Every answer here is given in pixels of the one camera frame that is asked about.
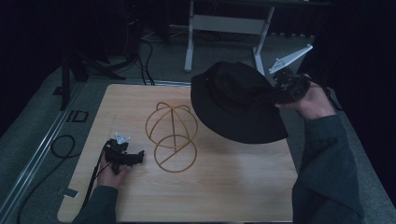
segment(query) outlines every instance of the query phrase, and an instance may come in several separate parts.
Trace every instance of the wire hat stand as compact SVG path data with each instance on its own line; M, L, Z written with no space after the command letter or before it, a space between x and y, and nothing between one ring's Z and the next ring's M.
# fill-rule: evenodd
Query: wire hat stand
M168 173L181 173L194 165L197 148L192 140L197 133L198 121L187 105L159 102L146 121L146 134L156 146L154 159Z

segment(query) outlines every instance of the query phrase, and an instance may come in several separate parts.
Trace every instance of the dark background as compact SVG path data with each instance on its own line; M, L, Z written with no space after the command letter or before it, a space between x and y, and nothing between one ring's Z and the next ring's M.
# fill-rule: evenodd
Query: dark background
M5 1L0 7L0 134L20 114L42 81L57 69L67 49L78 49L93 60L138 51L139 42L114 46L125 29L139 36L144 27L168 38L168 24L188 24L189 1L128 1L138 25L125 28L124 16L111 16L105 0ZM111 1L111 13L122 14L124 1ZM210 3L197 4L207 12ZM218 7L216 13L260 17L257 6ZM396 3L375 0L333 1L330 8L280 7L270 32L286 36L314 35L314 49L301 72L335 89L363 147L393 203L396 203Z

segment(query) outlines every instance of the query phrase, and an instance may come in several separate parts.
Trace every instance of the gray carpet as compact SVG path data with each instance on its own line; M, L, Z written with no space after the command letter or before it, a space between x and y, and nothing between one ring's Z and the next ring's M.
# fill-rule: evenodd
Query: gray carpet
M189 82L193 75L204 72L208 67L218 61L243 62L254 65L251 53L252 44L257 42L257 36L249 36L241 41L227 41L219 43L208 42L197 37L194 46L192 71L184 72L184 57L186 53L187 37L176 35L171 38L169 44L165 44L158 37L151 35L146 39L153 46L153 53L149 60L148 69L152 77L161 84L161 81ZM283 36L269 36L263 48L264 69L268 69L275 62L275 58L286 56L295 50L302 49L311 43L312 38ZM149 45L142 44L140 48L142 59L146 61L149 56ZM121 59L114 57L112 62ZM301 60L293 63L291 68L296 70ZM96 111L100 105L106 87L111 83L142 83L140 69L137 65L116 71L120 76L127 77L126 81L115 81L95 74L87 83L82 84L76 100L71 104L73 111L88 112L86 122L65 121L58 135L71 134L76 139L76 147L73 154L79 153L88 136ZM76 89L80 84L72 82ZM43 83L40 90L32 97L21 115L0 139L0 176L2 187L0 199L3 203L10 193L23 168L34 156L43 138L45 138L51 124L58 116L61 97L52 95L56 87L61 85L61 69L54 71ZM290 137L287 139L290 152L296 168L300 166L302 149L304 144L304 121L293 111L283 110L282 118L285 121ZM388 196L375 175L368 161L360 140L351 127L347 116L340 113L348 132L349 144L356 156L361 186L361 201L366 211L367 223L396 223L396 210L392 206ZM59 154L65 155L71 147L71 141L61 139L55 145ZM61 159L56 158L51 152L45 155L45 159L35 174L26 193L55 167ZM78 158L66 160L56 172L49 177L30 197L25 205L21 223L60 223L57 212L62 202L62 190L67 188ZM8 223L16 223L17 206Z

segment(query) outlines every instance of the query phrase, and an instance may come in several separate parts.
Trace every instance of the wooden tabletop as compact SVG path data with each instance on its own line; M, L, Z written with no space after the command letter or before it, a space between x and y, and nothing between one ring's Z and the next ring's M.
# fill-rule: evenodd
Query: wooden tabletop
M174 109L172 121L172 110L156 111L159 102L185 106ZM286 140L236 143L213 133L198 118L195 123L193 116L189 87L110 85L69 185L78 197L64 197L58 218L69 222L77 215L103 144L120 133L132 137L127 152L145 150L145 158L121 187L118 221L291 221L297 174ZM153 130L153 141L146 129ZM154 142L162 138L162 145L176 143L177 150L155 150Z

